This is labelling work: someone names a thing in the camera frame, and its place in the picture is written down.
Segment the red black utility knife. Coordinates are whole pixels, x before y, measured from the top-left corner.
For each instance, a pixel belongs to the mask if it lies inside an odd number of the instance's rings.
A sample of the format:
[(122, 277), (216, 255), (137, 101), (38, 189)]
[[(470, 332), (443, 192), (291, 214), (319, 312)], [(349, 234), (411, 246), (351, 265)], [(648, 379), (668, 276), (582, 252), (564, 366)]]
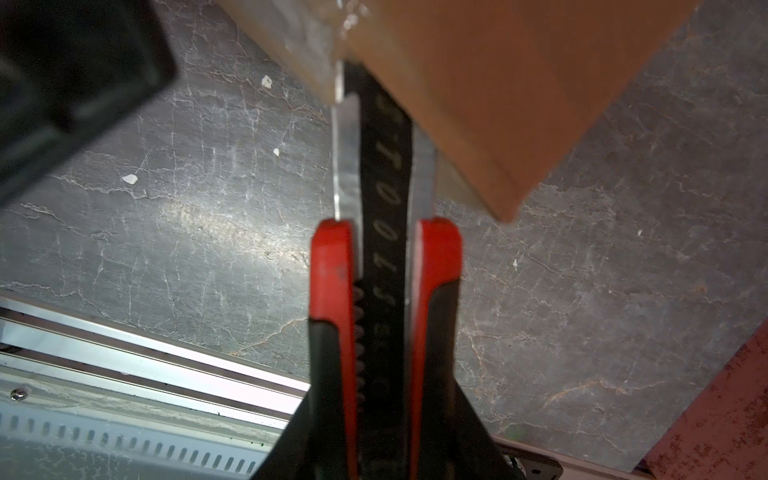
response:
[(364, 66), (337, 63), (334, 215), (310, 255), (320, 479), (452, 479), (461, 237), (434, 214), (437, 152)]

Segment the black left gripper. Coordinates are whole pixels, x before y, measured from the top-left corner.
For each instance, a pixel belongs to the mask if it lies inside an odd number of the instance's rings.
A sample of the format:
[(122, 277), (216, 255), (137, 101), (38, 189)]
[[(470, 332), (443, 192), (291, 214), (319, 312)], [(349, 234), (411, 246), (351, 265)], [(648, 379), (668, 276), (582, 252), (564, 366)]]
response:
[(150, 1), (1, 4), (1, 202), (7, 204), (177, 75)]

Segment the brown cardboard express box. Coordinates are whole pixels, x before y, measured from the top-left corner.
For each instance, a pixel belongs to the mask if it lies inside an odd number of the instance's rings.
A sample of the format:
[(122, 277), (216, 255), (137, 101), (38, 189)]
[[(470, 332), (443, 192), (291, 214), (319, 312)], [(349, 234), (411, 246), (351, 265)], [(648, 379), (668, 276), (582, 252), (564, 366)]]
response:
[(452, 164), (442, 188), (514, 220), (694, 11), (692, 1), (225, 1), (325, 102), (360, 62)]

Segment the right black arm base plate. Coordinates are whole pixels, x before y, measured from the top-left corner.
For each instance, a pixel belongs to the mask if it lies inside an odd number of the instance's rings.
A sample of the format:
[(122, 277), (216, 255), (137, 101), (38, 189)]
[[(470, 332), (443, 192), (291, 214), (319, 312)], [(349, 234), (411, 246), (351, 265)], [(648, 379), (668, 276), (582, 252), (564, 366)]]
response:
[(564, 473), (563, 467), (557, 460), (546, 456), (520, 452), (507, 453), (506, 456), (528, 480), (558, 480)]

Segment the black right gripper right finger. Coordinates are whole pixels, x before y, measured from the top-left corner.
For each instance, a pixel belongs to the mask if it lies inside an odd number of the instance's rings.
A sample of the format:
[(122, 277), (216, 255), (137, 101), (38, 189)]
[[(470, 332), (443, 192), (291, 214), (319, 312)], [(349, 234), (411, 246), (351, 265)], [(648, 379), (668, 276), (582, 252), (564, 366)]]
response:
[(457, 479), (523, 480), (525, 475), (505, 459), (456, 381), (453, 387), (453, 458)]

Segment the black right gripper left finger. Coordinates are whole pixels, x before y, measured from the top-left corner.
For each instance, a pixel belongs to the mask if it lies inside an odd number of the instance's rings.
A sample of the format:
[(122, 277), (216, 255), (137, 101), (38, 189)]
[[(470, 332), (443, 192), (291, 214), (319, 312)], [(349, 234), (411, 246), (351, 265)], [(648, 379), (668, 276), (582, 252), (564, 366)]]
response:
[(311, 480), (311, 415), (308, 392), (251, 480)]

